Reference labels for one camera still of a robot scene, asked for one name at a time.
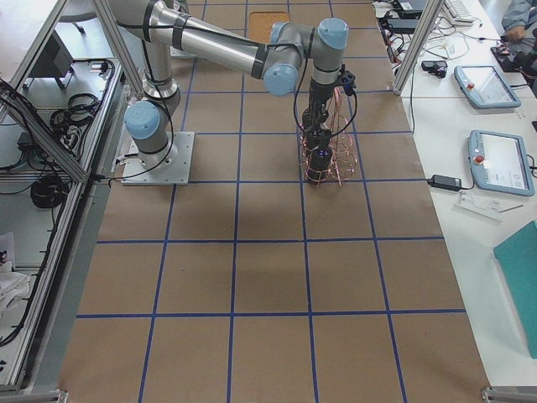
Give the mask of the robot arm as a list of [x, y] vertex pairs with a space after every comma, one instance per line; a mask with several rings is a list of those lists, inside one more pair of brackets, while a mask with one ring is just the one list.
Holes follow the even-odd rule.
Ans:
[[336, 87], [354, 93], [354, 77], [346, 71], [342, 57], [349, 28], [339, 18], [325, 18], [311, 27], [292, 22], [273, 25], [269, 43], [254, 42], [173, 9], [164, 1], [111, 1], [109, 7], [118, 26], [142, 40], [157, 55], [176, 48], [220, 65], [248, 73], [263, 81], [276, 96], [297, 93], [299, 74], [312, 61], [309, 103], [302, 115], [300, 131], [305, 143], [307, 175], [318, 181], [329, 170], [335, 137], [324, 123], [327, 104]]

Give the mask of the operator hand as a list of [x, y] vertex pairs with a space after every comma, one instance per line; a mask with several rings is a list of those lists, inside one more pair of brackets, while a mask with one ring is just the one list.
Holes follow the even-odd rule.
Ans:
[[514, 26], [511, 29], [507, 29], [504, 34], [504, 41], [506, 42], [518, 42], [525, 38], [525, 27], [523, 25]]

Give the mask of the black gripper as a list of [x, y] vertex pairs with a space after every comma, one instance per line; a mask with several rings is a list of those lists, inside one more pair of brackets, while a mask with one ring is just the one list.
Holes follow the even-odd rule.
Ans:
[[331, 100], [333, 92], [334, 86], [332, 84], [320, 84], [311, 78], [309, 86], [309, 101], [306, 109], [312, 109], [315, 112], [320, 112], [321, 110], [327, 111], [326, 105]]

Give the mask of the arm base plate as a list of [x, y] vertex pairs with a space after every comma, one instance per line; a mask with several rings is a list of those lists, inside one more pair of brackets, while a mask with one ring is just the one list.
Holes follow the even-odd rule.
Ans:
[[127, 186], [167, 186], [187, 185], [190, 177], [190, 163], [194, 149], [194, 132], [167, 133], [173, 140], [157, 154], [138, 151], [135, 141], [131, 141], [130, 153], [124, 165], [121, 182]]

